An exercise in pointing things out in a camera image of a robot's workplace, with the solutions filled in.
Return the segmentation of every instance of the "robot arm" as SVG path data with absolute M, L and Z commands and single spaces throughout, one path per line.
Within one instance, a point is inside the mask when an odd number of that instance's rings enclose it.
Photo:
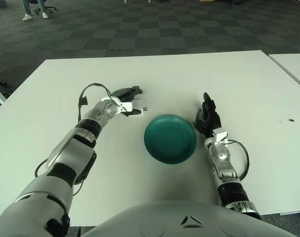
M 138 86 L 118 90 L 84 115 L 50 154 L 46 172 L 35 178 L 2 213 L 0 237 L 66 235 L 73 187 L 86 179 L 94 164 L 96 139 L 115 114 L 134 114 L 129 104 L 141 93 Z
M 212 167 L 222 206 L 261 219 L 230 162 L 230 152 L 227 149 L 228 133 L 221 127 L 220 117 L 215 111 L 216 105 L 207 93 L 204 93 L 202 107 L 203 110 L 199 109 L 197 112 L 194 126 L 206 137 L 204 146 L 207 159 Z

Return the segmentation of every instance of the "white sneaker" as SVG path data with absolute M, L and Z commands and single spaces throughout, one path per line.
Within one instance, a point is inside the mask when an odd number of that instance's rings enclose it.
M 44 19 L 49 19 L 49 16 L 47 15 L 46 12 L 43 12 L 43 13 L 42 13 L 42 17 L 43 17 Z
M 25 14 L 23 21 L 31 20 L 33 17 L 30 14 Z

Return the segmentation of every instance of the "office chair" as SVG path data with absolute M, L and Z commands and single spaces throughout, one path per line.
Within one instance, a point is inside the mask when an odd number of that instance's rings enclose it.
M 29 3 L 32 3 L 32 4 L 38 4 L 38 1 L 37 0 L 28 0 Z M 56 12 L 58 9 L 55 8 L 54 6 L 46 6 L 47 10 L 52 13 L 52 10 L 50 10 L 51 8 L 54 9 L 54 12 Z M 34 12 L 39 15 L 39 12 L 40 12 L 40 8 L 37 8 L 34 10 Z

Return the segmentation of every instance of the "white table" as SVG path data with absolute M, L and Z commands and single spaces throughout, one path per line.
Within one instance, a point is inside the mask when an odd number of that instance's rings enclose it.
M 269 57 L 300 84 L 300 53 L 270 54 Z
M 0 214 L 75 126 L 79 94 L 92 82 L 111 91 L 139 85 L 148 111 L 118 115 L 102 131 L 97 160 L 71 207 L 72 225 L 99 225 L 153 200 L 218 201 L 199 135 L 192 157 L 178 165 L 156 161 L 143 142 L 159 115 L 192 122 L 205 91 L 230 138 L 248 149 L 242 183 L 260 214 L 300 210 L 300 86 L 261 51 L 245 51 L 46 60 L 0 107 Z M 104 96 L 89 88 L 83 114 Z M 241 172 L 242 152 L 230 151 Z

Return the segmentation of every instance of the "silver metal arm segment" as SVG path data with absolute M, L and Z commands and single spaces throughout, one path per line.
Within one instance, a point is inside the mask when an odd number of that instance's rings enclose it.
M 207 138 L 204 146 L 207 159 L 212 166 L 213 177 L 222 206 L 257 219 L 261 219 L 253 202 L 244 191 L 239 176 L 230 162 L 230 152 L 226 148 L 228 133 L 223 128 L 213 130 L 214 137 Z
M 104 100 L 84 115 L 50 154 L 46 172 L 0 216 L 0 237 L 66 235 L 73 186 L 87 177 L 96 159 L 96 139 L 118 108 L 113 101 Z

